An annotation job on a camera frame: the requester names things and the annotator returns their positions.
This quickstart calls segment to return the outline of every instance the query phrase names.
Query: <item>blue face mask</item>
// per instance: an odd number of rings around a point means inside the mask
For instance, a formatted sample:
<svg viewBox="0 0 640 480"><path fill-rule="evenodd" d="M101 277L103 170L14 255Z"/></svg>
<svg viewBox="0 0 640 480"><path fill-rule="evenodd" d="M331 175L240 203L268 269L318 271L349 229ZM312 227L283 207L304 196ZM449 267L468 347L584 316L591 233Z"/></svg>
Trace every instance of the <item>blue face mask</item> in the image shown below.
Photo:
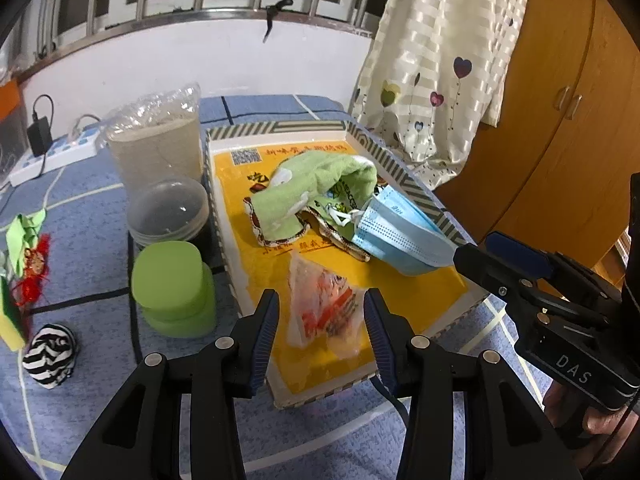
<svg viewBox="0 0 640 480"><path fill-rule="evenodd" d="M356 224L353 243L405 276L453 265L456 246L391 186L374 196Z"/></svg>

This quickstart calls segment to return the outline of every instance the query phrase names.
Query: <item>green lid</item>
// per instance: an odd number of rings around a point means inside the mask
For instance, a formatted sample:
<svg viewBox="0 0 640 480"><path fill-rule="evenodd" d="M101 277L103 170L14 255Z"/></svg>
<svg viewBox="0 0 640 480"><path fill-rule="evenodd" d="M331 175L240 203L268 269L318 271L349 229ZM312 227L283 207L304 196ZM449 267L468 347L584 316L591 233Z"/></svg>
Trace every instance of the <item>green lid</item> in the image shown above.
<svg viewBox="0 0 640 480"><path fill-rule="evenodd" d="M216 327L216 295L211 269L202 264L204 283L206 284L206 298L202 309L195 316L162 321L154 318L150 311L143 310L142 314L159 333L168 337L203 337Z"/></svg>
<svg viewBox="0 0 640 480"><path fill-rule="evenodd" d="M188 242L149 245L133 266L131 292L156 319L194 316L206 299L200 252Z"/></svg>

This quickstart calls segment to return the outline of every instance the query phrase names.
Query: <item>wardrobe door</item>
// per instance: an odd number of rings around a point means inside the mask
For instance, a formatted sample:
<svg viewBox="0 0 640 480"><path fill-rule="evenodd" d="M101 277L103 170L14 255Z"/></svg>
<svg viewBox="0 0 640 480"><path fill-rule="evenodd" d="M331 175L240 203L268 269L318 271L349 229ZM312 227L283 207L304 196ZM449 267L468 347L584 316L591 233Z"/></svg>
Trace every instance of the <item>wardrobe door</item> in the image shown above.
<svg viewBox="0 0 640 480"><path fill-rule="evenodd" d="M640 171L640 54L606 0L553 141L497 229L593 267L625 230Z"/></svg>
<svg viewBox="0 0 640 480"><path fill-rule="evenodd" d="M465 168L436 190L476 241L507 211L558 128L592 19L593 0L529 0L509 63L500 123L480 124Z"/></svg>

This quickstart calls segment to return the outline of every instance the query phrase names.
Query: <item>metal window bars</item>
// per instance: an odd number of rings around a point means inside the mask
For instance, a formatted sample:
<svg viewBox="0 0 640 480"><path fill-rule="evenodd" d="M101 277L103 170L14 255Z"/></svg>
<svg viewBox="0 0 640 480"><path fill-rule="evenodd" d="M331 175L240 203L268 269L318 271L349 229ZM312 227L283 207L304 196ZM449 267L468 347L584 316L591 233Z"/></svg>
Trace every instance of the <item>metal window bars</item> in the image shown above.
<svg viewBox="0 0 640 480"><path fill-rule="evenodd" d="M364 19L366 7L369 0L352 0L351 8L348 12L346 20L337 20L334 18L326 18L318 15L318 7L320 0L310 0L309 9L304 13L300 12L281 12L278 19L297 23L309 23L318 27L329 27L359 34L370 36L372 30L364 29ZM203 8L204 0L194 0L193 9L172 12L169 15L158 14L145 16L146 0L136 1L135 19L119 25L108 28L108 30L97 30L96 27L96 5L97 0L89 0L86 13L86 33L85 37L73 43L65 45L53 51L54 37L57 37L58 27L57 19L60 12L60 0L43 0L41 2L40 13L38 17L38 38L37 45L40 52L46 54L34 66L28 68L18 76L19 81L25 81L33 74L55 62L62 57L68 56L82 48L91 44L103 41L115 36L120 36L141 30L142 28L157 27L167 25L169 23L181 23L196 20L213 20L225 18L260 18L264 17L264 9L262 8L262 0L252 0L249 7L233 7L224 9Z"/></svg>

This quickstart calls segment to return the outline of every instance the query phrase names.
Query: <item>curtain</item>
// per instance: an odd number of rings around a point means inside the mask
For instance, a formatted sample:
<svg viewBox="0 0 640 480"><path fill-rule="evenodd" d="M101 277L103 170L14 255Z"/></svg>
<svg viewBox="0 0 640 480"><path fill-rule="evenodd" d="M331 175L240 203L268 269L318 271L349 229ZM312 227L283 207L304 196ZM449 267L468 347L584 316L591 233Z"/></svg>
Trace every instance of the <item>curtain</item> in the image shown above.
<svg viewBox="0 0 640 480"><path fill-rule="evenodd" d="M429 187L465 164L479 121L497 125L527 0L388 0L353 115Z"/></svg>

